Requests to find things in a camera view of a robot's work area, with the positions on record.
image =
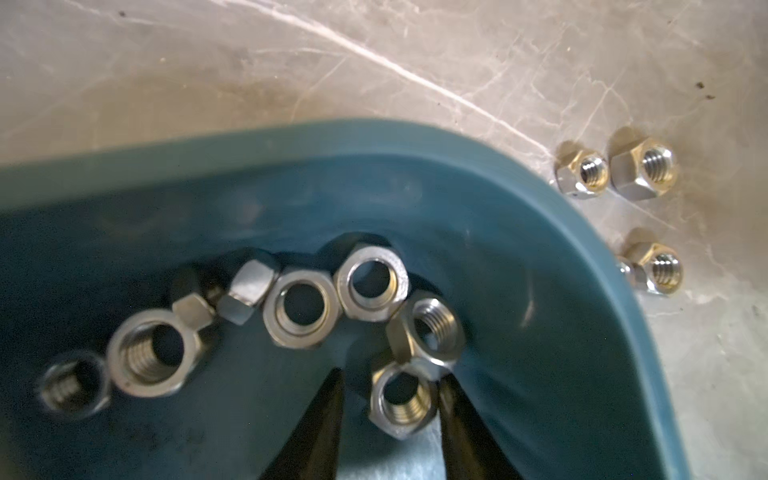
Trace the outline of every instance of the gray floor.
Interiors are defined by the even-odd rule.
[[[765,0],[11,0],[0,162],[374,116],[552,184],[565,141],[657,135],[674,192],[574,205],[615,250],[648,231],[679,250],[684,288],[641,303],[694,476],[768,478],[767,78]]]

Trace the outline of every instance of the floor scratch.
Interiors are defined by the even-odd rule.
[[[319,79],[318,81],[316,81],[316,82],[315,82],[315,84],[314,84],[314,85],[312,85],[311,87],[307,88],[307,89],[306,89],[304,92],[302,92],[302,94],[301,94],[301,95],[299,95],[299,97],[296,99],[296,103],[293,105],[293,110],[290,112],[290,123],[293,123],[293,122],[296,120],[296,113],[297,113],[297,111],[299,110],[299,105],[301,105],[301,102],[302,102],[302,101],[303,101],[303,100],[304,100],[304,99],[305,99],[307,96],[309,96],[309,95],[310,95],[310,94],[311,94],[313,91],[315,91],[315,89],[316,89],[316,88],[317,88],[317,87],[318,87],[320,84],[322,84],[322,83],[323,83],[323,82],[324,82],[324,81],[325,81],[325,80],[326,80],[328,77],[330,77],[331,75],[333,75],[333,73],[334,73],[334,72],[336,72],[336,70],[338,70],[338,69],[339,69],[339,67],[341,67],[341,66],[344,64],[344,62],[345,62],[345,61],[346,61],[346,57],[345,57],[345,58],[342,58],[342,59],[341,59],[341,61],[340,61],[339,63],[337,63],[337,64],[336,64],[336,66],[335,66],[335,67],[333,67],[333,68],[331,68],[330,70],[328,70],[328,73],[326,73],[325,75],[323,75],[323,76],[321,77],[321,79]]]
[[[141,42],[140,49],[143,49],[147,46],[147,44],[154,38],[154,35],[148,35],[143,42]],[[83,93],[84,91],[87,91],[89,88],[95,86],[96,84],[101,83],[102,81],[110,78],[112,76],[112,67],[114,67],[115,64],[120,60],[120,58],[126,54],[126,51],[119,51],[112,55],[112,58],[107,61],[106,65],[104,66],[104,71],[96,75],[91,80],[85,82],[85,84],[81,85],[79,88],[76,88],[75,90],[68,92],[67,94],[64,94],[61,96],[58,100],[54,101],[53,103],[49,104],[47,107],[41,109],[36,114],[33,114],[30,118],[27,120],[21,122],[18,125],[15,125],[14,127],[11,127],[10,129],[0,132],[0,140],[6,141],[10,137],[12,137],[15,133],[24,130],[26,127],[29,127],[30,125],[34,124],[36,121],[40,120],[41,118],[44,118],[45,115],[51,113],[55,108],[66,104],[68,101],[70,101],[73,98],[76,98],[78,95]]]
[[[587,121],[584,123],[584,127],[581,129],[581,132],[579,132],[579,135],[576,137],[576,141],[579,141],[581,137],[584,136],[584,133],[587,131],[587,128],[589,128],[589,126],[592,124],[592,119],[594,118],[598,110],[600,110],[600,107],[603,106],[603,102],[605,102],[605,98],[607,97],[608,92],[614,91],[614,87],[619,82],[619,80],[621,80],[621,77],[624,76],[624,73],[626,71],[627,71],[627,67],[622,68],[621,72],[619,72],[619,75],[617,75],[616,79],[614,80],[614,83],[612,83],[610,87],[605,88],[605,91],[603,92],[603,95],[600,97],[598,104],[594,106],[594,110],[589,115],[589,118],[587,118]]]
[[[103,12],[101,10],[97,10],[96,8],[89,8],[85,5],[82,5],[81,3],[77,3],[74,0],[62,0],[67,5],[70,5],[73,8],[76,8],[77,10],[81,10],[83,12],[89,13],[91,15],[96,15],[99,17],[104,17],[112,20],[114,23],[120,24],[120,23],[135,23],[139,25],[152,25],[157,27],[163,27],[163,26],[169,26],[169,25],[162,25],[158,24],[156,22],[152,22],[150,20],[145,20],[143,18],[133,18],[133,17],[118,17],[117,15]]]
[[[407,80],[410,80],[416,84],[420,84],[421,86],[428,88],[429,90],[432,90],[444,97],[450,98],[456,103],[463,105],[464,107],[467,107],[468,109],[489,119],[495,124],[501,125],[504,129],[511,132],[513,135],[527,141],[529,144],[533,145],[534,147],[544,152],[545,154],[551,155],[549,149],[546,146],[544,146],[544,144],[534,140],[533,138],[529,137],[528,135],[524,134],[517,128],[510,125],[508,122],[502,120],[501,118],[496,117],[489,111],[483,108],[480,108],[477,104],[472,103],[471,101],[467,100],[466,98],[463,98],[459,94],[456,94],[448,90],[447,88],[441,87],[440,85],[437,85],[436,83],[429,81],[426,78],[423,78],[413,73],[412,71],[404,68],[403,66],[396,64],[394,61],[389,60],[387,57],[384,57],[383,55],[380,55],[374,51],[369,50],[368,48],[362,45],[355,43],[354,41],[350,40],[346,36],[341,35],[340,33],[332,30],[331,28],[326,27],[325,25],[319,22],[301,18],[295,15],[291,15],[289,13],[281,12],[278,9],[279,6],[277,4],[270,4],[270,3],[264,2],[263,0],[210,0],[210,1],[218,5],[242,5],[245,7],[253,8],[254,10],[257,10],[259,13],[270,16],[271,18],[274,18],[279,22],[286,23],[288,25],[292,25],[297,28],[301,28],[304,31],[308,31],[322,38],[325,38],[326,40],[335,43],[341,48],[345,48],[346,50],[349,50],[352,53],[358,54],[361,57],[364,57],[365,59],[372,61],[373,63],[376,63],[381,67],[387,68],[388,70],[396,73],[397,75]]]

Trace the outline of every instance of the teal plastic container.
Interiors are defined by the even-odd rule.
[[[347,371],[340,466],[402,448],[365,419],[380,326],[343,320],[319,349],[222,325],[175,396],[116,392],[75,424],[44,417],[56,353],[104,351],[165,306],[174,268],[244,247],[333,270],[387,239],[462,318],[455,372],[527,479],[689,478],[654,344],[600,238],[510,158],[455,134],[337,121],[225,134],[0,170],[0,452],[39,478],[258,478],[328,371]]]

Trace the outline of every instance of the stainless steel nut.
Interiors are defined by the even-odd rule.
[[[286,295],[297,285],[308,285],[323,298],[323,312],[309,325],[294,322],[286,311]],[[289,349],[318,346],[341,317],[341,304],[331,276],[321,270],[288,268],[278,277],[266,295],[262,312],[266,331],[272,341]]]
[[[355,272],[365,263],[378,262],[389,271],[389,284],[373,298],[363,296],[353,285]],[[406,266],[391,248],[361,243],[355,246],[333,276],[344,313],[350,319],[385,322],[408,296]]]
[[[636,280],[634,278],[634,265],[632,265],[632,262],[624,257],[616,256],[616,266],[621,274],[624,275],[624,278],[627,279],[627,282],[634,287]]]
[[[72,422],[105,409],[111,399],[111,384],[101,356],[90,350],[72,350],[56,356],[45,367],[35,394],[44,412]]]
[[[653,138],[635,142],[611,158],[611,180],[618,193],[629,200],[664,195],[677,181],[677,175],[677,158],[672,150]]]
[[[431,339],[419,335],[417,323],[429,329]],[[439,296],[422,290],[403,303],[387,324],[386,335],[395,360],[406,371],[433,382],[453,370],[466,344],[453,310]]]
[[[160,397],[176,393],[210,348],[204,333],[214,312],[197,293],[176,301],[171,310],[144,310],[128,317],[107,346],[107,366],[114,384],[128,395]],[[160,326],[174,329],[181,341],[178,365],[164,363],[155,352],[153,332]]]
[[[437,387],[435,383],[419,377],[414,396],[403,404],[394,404],[384,397],[384,388],[397,375],[404,373],[404,366],[397,363],[390,352],[372,362],[371,399],[368,419],[384,433],[405,440],[423,429],[437,413]]]
[[[625,256],[634,266],[637,288],[670,295],[683,283],[683,264],[677,252],[661,243],[636,243]]]
[[[594,150],[579,150],[563,159],[557,178],[560,191],[571,198],[587,199],[602,194],[611,175],[608,162]]]
[[[256,312],[277,274],[275,261],[254,259],[245,262],[232,279],[227,294],[219,299],[216,305],[218,316],[235,325],[243,325]]]

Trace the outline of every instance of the brass-colored nut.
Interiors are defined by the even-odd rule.
[[[429,329],[431,345],[417,322]],[[433,293],[416,290],[386,326],[389,348],[407,372],[436,382],[448,375],[462,354],[466,338],[458,316]]]
[[[368,419],[398,440],[405,440],[429,425],[437,413],[437,387],[422,377],[419,377],[416,393],[408,402],[394,404],[384,398],[387,384],[404,372],[404,366],[395,361],[391,352],[385,352],[371,362]]]
[[[683,264],[677,252],[661,243],[636,243],[625,254],[634,267],[637,288],[670,295],[683,283]]]
[[[579,150],[563,159],[557,178],[563,194],[583,200],[602,194],[611,175],[602,155],[593,150]]]
[[[650,137],[611,158],[611,180],[616,191],[629,200],[664,195],[677,181],[678,171],[672,150]]]

